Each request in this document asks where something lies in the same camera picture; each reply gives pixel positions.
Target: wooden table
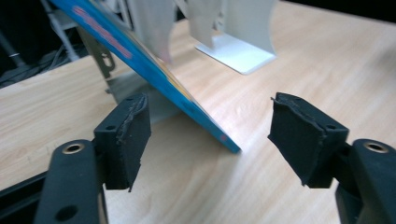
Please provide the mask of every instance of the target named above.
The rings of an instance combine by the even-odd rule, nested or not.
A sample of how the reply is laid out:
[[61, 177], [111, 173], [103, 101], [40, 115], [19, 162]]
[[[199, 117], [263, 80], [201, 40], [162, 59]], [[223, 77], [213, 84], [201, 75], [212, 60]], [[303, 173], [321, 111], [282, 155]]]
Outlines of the wooden table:
[[[180, 114], [156, 123], [132, 193], [108, 191], [110, 223], [338, 223], [331, 189], [309, 189], [267, 139], [277, 91], [396, 147], [396, 26], [278, 2], [277, 59], [242, 76], [193, 48], [186, 22], [171, 70], [243, 149], [234, 155]], [[50, 153], [115, 106], [91, 58], [0, 90], [0, 189], [44, 171]]]

